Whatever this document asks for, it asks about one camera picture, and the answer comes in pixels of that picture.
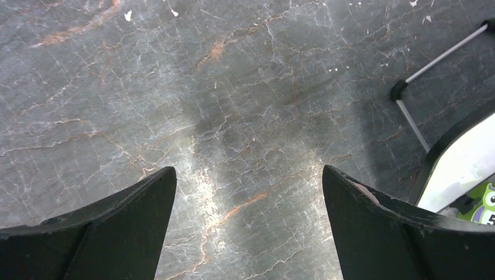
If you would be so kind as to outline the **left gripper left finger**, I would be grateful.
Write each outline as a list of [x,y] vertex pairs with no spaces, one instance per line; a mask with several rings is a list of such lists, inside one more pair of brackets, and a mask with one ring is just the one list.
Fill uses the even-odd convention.
[[1,230],[2,279],[153,279],[176,194],[164,167],[108,197]]

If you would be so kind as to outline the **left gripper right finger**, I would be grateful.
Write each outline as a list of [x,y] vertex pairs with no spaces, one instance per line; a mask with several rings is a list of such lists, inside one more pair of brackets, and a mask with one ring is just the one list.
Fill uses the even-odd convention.
[[494,278],[494,226],[418,208],[329,165],[322,188],[344,279]]

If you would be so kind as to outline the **white whiteboard black frame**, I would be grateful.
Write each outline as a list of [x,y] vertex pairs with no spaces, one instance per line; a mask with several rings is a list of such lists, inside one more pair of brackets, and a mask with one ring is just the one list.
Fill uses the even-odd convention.
[[453,125],[427,152],[408,203],[469,215],[483,204],[481,186],[494,176],[494,100]]

